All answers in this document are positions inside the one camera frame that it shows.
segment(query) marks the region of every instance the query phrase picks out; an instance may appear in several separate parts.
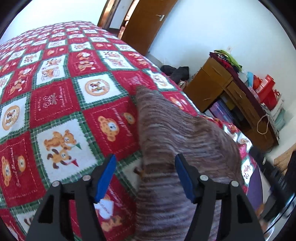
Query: bed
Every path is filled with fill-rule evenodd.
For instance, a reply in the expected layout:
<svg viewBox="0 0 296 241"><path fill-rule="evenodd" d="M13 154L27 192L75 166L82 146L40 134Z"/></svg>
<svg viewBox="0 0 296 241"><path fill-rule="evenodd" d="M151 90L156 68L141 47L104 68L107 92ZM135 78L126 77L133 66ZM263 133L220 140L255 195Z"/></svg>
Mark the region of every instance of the bed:
<svg viewBox="0 0 296 241"><path fill-rule="evenodd" d="M57 23L0 45L0 217L25 239L51 183L73 182L114 153L115 175L95 204L107 240L130 239L141 163L135 90L160 91L181 110L216 123L237 143L248 192L256 163L252 144L234 125L208 117L158 67L90 22ZM75 203L75 239L81 240Z"/></svg>

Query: book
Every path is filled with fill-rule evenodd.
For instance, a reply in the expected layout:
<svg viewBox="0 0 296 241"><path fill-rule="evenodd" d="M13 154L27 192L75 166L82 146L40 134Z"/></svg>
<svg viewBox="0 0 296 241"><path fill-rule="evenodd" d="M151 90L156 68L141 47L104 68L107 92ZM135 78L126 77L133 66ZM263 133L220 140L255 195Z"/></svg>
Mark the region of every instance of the book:
<svg viewBox="0 0 296 241"><path fill-rule="evenodd" d="M218 100L217 102L215 102L212 105L212 107L210 108L210 111L213 113L213 115L216 118L233 124L233 119L226 109L221 104L221 100Z"/></svg>

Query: floor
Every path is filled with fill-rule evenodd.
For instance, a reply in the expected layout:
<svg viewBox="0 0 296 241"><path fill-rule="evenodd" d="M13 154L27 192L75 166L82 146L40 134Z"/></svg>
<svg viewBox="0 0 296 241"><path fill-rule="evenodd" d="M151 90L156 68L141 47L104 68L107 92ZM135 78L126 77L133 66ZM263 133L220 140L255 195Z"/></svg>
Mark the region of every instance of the floor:
<svg viewBox="0 0 296 241"><path fill-rule="evenodd" d="M121 39L125 29L126 29L125 27L121 27L121 29L108 28L107 31L110 32L112 35L114 35L114 36L118 37L119 39Z"/></svg>

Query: door frame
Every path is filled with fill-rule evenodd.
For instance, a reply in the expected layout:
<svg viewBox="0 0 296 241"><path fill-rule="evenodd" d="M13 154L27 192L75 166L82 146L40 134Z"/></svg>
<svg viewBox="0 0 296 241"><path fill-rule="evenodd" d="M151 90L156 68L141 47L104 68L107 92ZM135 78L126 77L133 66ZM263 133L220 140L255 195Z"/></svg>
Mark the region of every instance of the door frame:
<svg viewBox="0 0 296 241"><path fill-rule="evenodd" d="M129 12L129 10L131 9L131 6L133 5L133 3L134 3L135 1L136 1L136 0L133 0L133 1L131 2L130 6L129 6L129 8L128 8L128 11L126 12L126 15L124 16L124 19L122 20L122 23L121 23L120 29L121 29L121 27L123 27L124 20L125 20L125 18L126 18L126 16L127 16L128 12Z"/></svg>
<svg viewBox="0 0 296 241"><path fill-rule="evenodd" d="M100 19L99 19L99 21L98 21L97 26L100 25L100 22L101 22L102 19L103 19L104 13L105 13L106 8L107 8L107 6L108 6L108 4L109 4L110 1L111 1L111 0L107 0L107 1L106 1L106 4L105 4L105 6L104 6L104 8L103 8L103 11L102 11L102 13L101 13L101 16L100 16ZM116 10L117 10L117 8L118 8L118 5L119 5L120 1L121 1L121 0L115 0L115 1L114 1L114 4L113 4L113 6L112 6L112 8L111 8L111 10L110 10L110 12L109 12L109 14L108 14L107 21L106 21L106 23L102 26L103 29L108 30L108 28L110 27L111 22L112 22L112 19L113 19L113 17L114 17L114 14L115 14L115 12L116 12Z"/></svg>

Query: blue gripper pad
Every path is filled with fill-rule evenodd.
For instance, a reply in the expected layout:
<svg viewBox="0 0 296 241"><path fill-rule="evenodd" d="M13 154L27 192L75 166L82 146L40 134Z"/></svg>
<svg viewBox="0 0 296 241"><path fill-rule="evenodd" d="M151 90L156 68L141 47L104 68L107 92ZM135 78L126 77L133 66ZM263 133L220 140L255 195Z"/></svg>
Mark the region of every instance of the blue gripper pad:
<svg viewBox="0 0 296 241"><path fill-rule="evenodd" d="M97 186L97 193L94 198L96 202L100 202L102 198L104 198L108 186L111 182L111 179L113 177L113 173L116 168L116 157L115 155L112 155L107 166L105 167L105 170L103 171L100 180L98 181L98 186Z"/></svg>
<svg viewBox="0 0 296 241"><path fill-rule="evenodd" d="M180 154L176 155L175 157L176 171L178 173L186 197L193 203L195 199L195 195L193 192L193 183L179 155Z"/></svg>

